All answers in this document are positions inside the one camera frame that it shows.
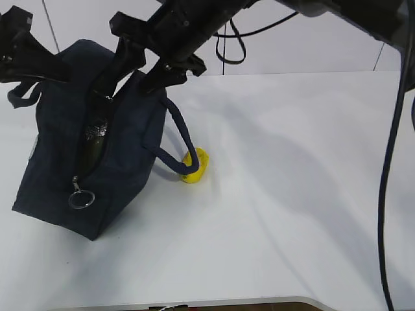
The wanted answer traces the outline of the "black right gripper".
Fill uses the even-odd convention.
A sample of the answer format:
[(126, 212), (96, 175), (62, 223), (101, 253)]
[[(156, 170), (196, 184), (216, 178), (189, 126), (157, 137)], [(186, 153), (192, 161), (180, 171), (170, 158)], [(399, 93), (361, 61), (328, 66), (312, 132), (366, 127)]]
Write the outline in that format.
[(157, 54), (163, 63), (157, 63), (140, 80), (139, 92), (143, 95), (184, 84), (186, 71), (195, 76), (206, 71), (204, 61), (195, 51), (207, 41), (207, 36), (180, 12), (156, 12), (147, 21), (117, 12), (110, 20), (110, 30), (120, 37), (117, 49), (94, 79), (91, 96), (111, 98), (126, 75), (146, 64), (145, 48)]

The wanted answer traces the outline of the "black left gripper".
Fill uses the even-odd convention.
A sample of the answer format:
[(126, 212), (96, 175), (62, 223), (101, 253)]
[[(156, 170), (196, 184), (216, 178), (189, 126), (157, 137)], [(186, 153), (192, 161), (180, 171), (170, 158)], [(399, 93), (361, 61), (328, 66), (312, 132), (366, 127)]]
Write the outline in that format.
[(36, 40), (31, 26), (32, 13), (18, 6), (1, 14), (1, 83), (68, 82), (70, 66)]

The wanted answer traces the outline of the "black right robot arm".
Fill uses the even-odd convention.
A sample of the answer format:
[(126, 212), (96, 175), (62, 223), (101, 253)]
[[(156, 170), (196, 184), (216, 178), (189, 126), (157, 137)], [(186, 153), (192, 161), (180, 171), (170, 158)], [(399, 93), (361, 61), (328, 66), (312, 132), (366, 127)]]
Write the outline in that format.
[(161, 1), (146, 20), (117, 12), (113, 79), (157, 56), (139, 89), (153, 93), (200, 76), (215, 46), (230, 75), (369, 71), (385, 44), (413, 54), (413, 1)]

